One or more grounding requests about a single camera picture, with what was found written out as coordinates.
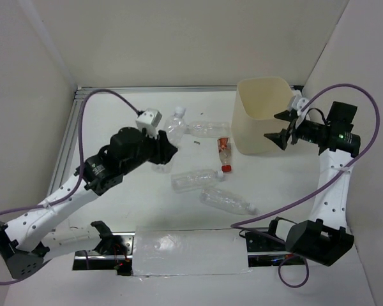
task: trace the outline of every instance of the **white wall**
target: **white wall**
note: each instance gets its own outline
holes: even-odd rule
[[[17,2],[0,0],[0,210],[45,195],[72,94]],[[10,280],[1,258],[0,280]]]
[[[356,165],[351,180],[348,220],[356,236],[377,306],[383,306],[383,0],[350,0],[305,93],[312,96],[338,82],[367,89],[379,104],[382,125],[372,151]],[[359,106],[357,133],[369,137],[373,112],[366,98],[341,89],[321,99],[325,109],[332,99]]]
[[[303,85],[348,0],[33,0],[78,84]]]

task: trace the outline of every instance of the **bottle with red label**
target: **bottle with red label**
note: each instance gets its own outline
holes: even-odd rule
[[[222,162],[222,171],[231,172],[231,146],[229,137],[221,137],[217,140],[218,155]]]

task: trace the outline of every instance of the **trash bin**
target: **trash bin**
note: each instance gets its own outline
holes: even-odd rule
[[[264,133],[277,133],[288,122],[274,118],[287,109],[293,96],[288,83],[279,77],[251,78],[237,85],[231,131],[242,154],[261,154],[279,148]]]

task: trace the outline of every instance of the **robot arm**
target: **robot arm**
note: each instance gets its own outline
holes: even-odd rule
[[[304,109],[308,100],[295,96],[288,110],[275,115],[289,121],[288,129],[280,133],[265,134],[285,150],[298,139],[315,143],[319,147],[320,176],[318,188],[328,183],[338,171],[344,174],[327,189],[316,195],[307,221],[296,224],[277,217],[271,221],[269,234],[285,242],[287,251],[316,261],[326,266],[342,257],[354,243],[347,233],[346,200],[353,167],[344,168],[359,154],[360,137],[352,134],[352,120],[356,106],[334,102],[323,124],[306,120],[309,109]]]
[[[124,127],[113,135],[109,145],[84,162],[82,180],[76,192],[54,206],[49,203],[67,196],[79,181],[79,168],[56,192],[40,203],[40,208],[7,222],[0,222],[0,254],[14,279],[24,279],[56,256],[80,250],[100,254],[117,237],[102,221],[86,228],[68,231],[53,229],[80,207],[120,184],[124,175],[146,161],[166,164],[177,152],[164,131],[156,133],[161,119],[157,110],[146,110],[137,119],[137,127]]]

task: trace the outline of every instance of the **white table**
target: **white table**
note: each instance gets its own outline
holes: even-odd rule
[[[125,92],[137,108],[157,108],[165,118],[175,106],[187,107],[185,119],[231,122],[234,91]],[[84,155],[94,155],[124,126],[135,125],[135,114],[120,100],[100,94],[87,105],[84,117]],[[285,152],[244,156],[233,149],[233,173],[218,187],[244,196],[261,213],[272,211],[315,190],[319,159],[314,145],[302,142]],[[78,165],[78,148],[70,173]],[[216,140],[185,135],[176,154],[173,173],[202,168],[219,169]],[[199,191],[175,194],[170,175],[152,172],[144,164],[121,185],[71,215],[70,226],[103,220],[112,231],[135,231],[137,226],[156,230],[228,228],[244,217],[207,207]],[[303,221],[312,201],[281,216]],[[269,220],[256,225],[267,226]],[[6,306],[13,305],[374,305],[355,248],[332,267],[311,266],[309,283],[301,289],[285,287],[275,267],[254,268],[237,275],[178,277],[116,277],[112,271],[71,271],[73,255],[54,259],[42,271],[13,285]],[[287,280],[300,282],[303,266],[284,267]]]

